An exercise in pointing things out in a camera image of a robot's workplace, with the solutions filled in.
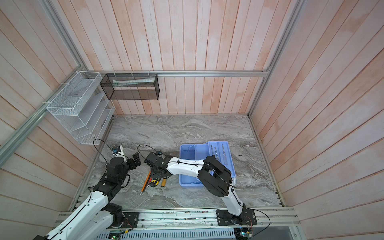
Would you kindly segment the black yellow small screwdriver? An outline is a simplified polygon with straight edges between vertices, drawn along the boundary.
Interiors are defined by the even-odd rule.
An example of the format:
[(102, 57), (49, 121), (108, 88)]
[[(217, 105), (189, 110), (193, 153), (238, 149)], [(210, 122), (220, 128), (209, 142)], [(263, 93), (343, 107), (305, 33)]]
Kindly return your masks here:
[(211, 145), (211, 150), (212, 150), (213, 157), (215, 157), (216, 160), (219, 160), (217, 157), (217, 153), (214, 151), (214, 148), (212, 147), (212, 145)]

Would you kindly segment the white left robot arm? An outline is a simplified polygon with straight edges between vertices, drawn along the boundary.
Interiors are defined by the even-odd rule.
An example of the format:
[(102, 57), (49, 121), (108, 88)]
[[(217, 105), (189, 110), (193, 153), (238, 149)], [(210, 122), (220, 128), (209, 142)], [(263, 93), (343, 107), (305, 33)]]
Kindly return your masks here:
[(141, 165), (139, 153), (132, 158), (118, 155), (106, 165), (106, 172), (90, 190), (87, 199), (59, 226), (36, 240), (93, 240), (108, 227), (124, 224), (122, 207), (112, 199), (123, 188), (129, 171)]

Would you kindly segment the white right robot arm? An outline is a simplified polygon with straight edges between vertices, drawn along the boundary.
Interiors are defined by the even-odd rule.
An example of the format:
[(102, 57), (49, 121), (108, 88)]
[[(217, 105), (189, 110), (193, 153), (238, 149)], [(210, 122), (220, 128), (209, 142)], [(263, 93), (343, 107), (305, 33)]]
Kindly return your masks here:
[(246, 206), (238, 198), (232, 185), (232, 173), (214, 156), (204, 160), (192, 161), (179, 159), (174, 156), (161, 157), (150, 153), (144, 162), (151, 168), (153, 179), (168, 178), (173, 175), (186, 175), (198, 178), (204, 187), (213, 195), (220, 197), (232, 216), (241, 217), (245, 214)]

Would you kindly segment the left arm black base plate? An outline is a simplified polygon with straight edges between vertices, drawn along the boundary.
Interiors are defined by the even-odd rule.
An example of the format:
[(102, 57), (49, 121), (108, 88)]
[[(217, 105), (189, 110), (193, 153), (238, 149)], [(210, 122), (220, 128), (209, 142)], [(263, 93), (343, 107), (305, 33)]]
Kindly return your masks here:
[(106, 217), (111, 224), (108, 228), (129, 228), (134, 229), (138, 225), (139, 212), (115, 212), (101, 211), (97, 213), (97, 216)]

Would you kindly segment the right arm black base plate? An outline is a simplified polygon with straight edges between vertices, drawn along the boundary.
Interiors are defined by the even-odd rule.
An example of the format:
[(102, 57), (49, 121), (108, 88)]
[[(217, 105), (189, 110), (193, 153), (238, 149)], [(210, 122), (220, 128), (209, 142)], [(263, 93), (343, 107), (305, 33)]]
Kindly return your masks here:
[(216, 210), (219, 226), (257, 225), (256, 215), (253, 210), (243, 209), (240, 216), (230, 214), (227, 210)]

